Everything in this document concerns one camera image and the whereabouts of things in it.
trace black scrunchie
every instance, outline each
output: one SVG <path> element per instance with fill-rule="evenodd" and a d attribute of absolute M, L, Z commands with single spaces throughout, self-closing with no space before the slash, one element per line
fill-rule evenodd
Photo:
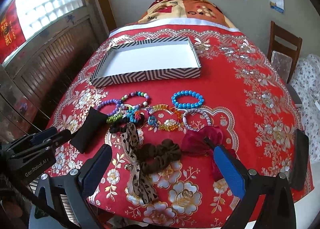
<path fill-rule="evenodd" d="M 178 161 L 181 158 L 179 145 L 170 139 L 164 139 L 161 144 L 143 144 L 135 151 L 137 159 L 141 162 L 141 170 L 144 175 L 160 172 L 164 170 L 170 162 Z M 152 163 L 147 163 L 148 159 L 154 159 Z"/>
<path fill-rule="evenodd" d="M 134 125 L 136 127 L 140 127 L 143 125 L 144 123 L 144 115 L 140 114 L 140 120 L 137 123 L 134 123 Z M 120 118 L 118 120 L 116 120 L 113 124 L 111 124 L 109 132 L 110 133 L 117 133 L 117 132 L 126 132 L 127 131 L 127 125 L 125 125 L 124 127 L 121 127 L 121 124 L 127 124 L 128 118 L 124 117 L 124 118 Z"/>

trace wall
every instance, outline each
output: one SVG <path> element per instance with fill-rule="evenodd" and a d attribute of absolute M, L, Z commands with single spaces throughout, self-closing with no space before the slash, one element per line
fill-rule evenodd
<path fill-rule="evenodd" d="M 136 22 L 155 0 L 110 0 L 118 27 Z M 267 54 L 270 21 L 302 37 L 301 56 L 320 55 L 320 16 L 309 0 L 284 0 L 284 13 L 268 0 L 209 0 Z"/>

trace pink velvet bow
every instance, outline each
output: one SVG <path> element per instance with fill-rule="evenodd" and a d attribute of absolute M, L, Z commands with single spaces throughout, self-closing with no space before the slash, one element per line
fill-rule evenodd
<path fill-rule="evenodd" d="M 182 139 L 181 150 L 183 153 L 190 156 L 201 156 L 204 154 L 209 154 L 212 156 L 212 176 L 215 181 L 223 178 L 218 166 L 213 159 L 213 150 L 208 146 L 203 139 L 208 137 L 214 146 L 220 145 L 222 143 L 223 134 L 219 126 L 205 126 L 198 132 L 188 130 Z M 230 154 L 236 158 L 236 152 L 234 149 L 228 149 Z"/>

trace blue beaded bracelet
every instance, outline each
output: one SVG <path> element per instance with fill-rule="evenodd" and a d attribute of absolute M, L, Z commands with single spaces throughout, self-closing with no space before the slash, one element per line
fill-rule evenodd
<path fill-rule="evenodd" d="M 198 101 L 198 103 L 194 103 L 194 104 L 190 104 L 190 103 L 181 104 L 176 100 L 176 98 L 180 97 L 180 96 L 193 96 L 193 97 L 197 98 L 199 101 Z M 182 90 L 182 91 L 179 91 L 177 93 L 174 93 L 173 96 L 171 97 L 171 99 L 172 99 L 172 103 L 174 104 L 174 106 L 176 108 L 178 108 L 178 109 L 198 108 L 204 102 L 203 97 L 199 93 L 194 92 L 192 90 L 189 90 L 189 91 L 188 90 Z"/>

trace floral tablecloth pattern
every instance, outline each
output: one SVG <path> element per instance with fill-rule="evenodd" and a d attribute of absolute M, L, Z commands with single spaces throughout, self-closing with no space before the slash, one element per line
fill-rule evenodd
<path fill-rule="evenodd" d="M 101 88 L 90 84 L 92 72 L 111 46 L 177 36 L 188 36 L 194 43 L 202 65 L 200 78 L 145 81 Z M 233 148 L 247 168 L 254 168 L 261 175 L 275 176 L 284 172 L 290 176 L 294 131 L 295 128 L 302 129 L 299 114 L 280 77 L 259 48 L 241 32 L 231 32 L 219 26 L 167 24 L 119 32 L 104 42 L 84 66 L 61 100 L 49 126 L 75 132 L 84 122 L 89 108 L 97 107 L 104 100 L 143 91 L 151 96 L 151 105 L 171 105 L 171 96 L 181 90 L 193 90 L 203 95 L 205 101 L 201 109 L 209 114 L 214 125 L 221 127 L 223 144 L 227 149 Z M 132 98 L 127 103 L 134 105 L 140 102 L 139 98 Z M 110 109 L 105 107 L 102 112 L 107 113 Z M 169 111 L 154 114 L 161 123 L 174 122 L 176 118 Z M 206 125 L 206 120 L 199 114 L 187 119 L 193 127 Z M 145 123 L 138 133 L 141 144 L 159 144 L 165 138 L 181 144 L 186 129 L 181 123 L 177 130 L 166 132 Z M 172 162 L 164 171 L 149 176 L 159 200 L 145 205 L 138 196 L 127 191 L 129 172 L 124 169 L 127 160 L 120 137 L 110 134 L 107 126 L 92 138 L 90 149 L 85 154 L 80 154 L 69 143 L 58 148 L 57 163 L 48 173 L 60 176 L 73 168 L 80 168 L 104 143 L 112 146 L 112 162 L 94 195 L 88 198 L 91 204 L 102 209 L 156 225 L 210 228 L 222 226 L 239 201 L 224 179 L 213 180 L 211 156 L 183 155 L 181 160 Z M 311 190 L 309 166 L 304 189 L 300 192 L 292 190 L 294 201 Z M 256 209 L 251 219 L 256 219 L 259 211 Z"/>

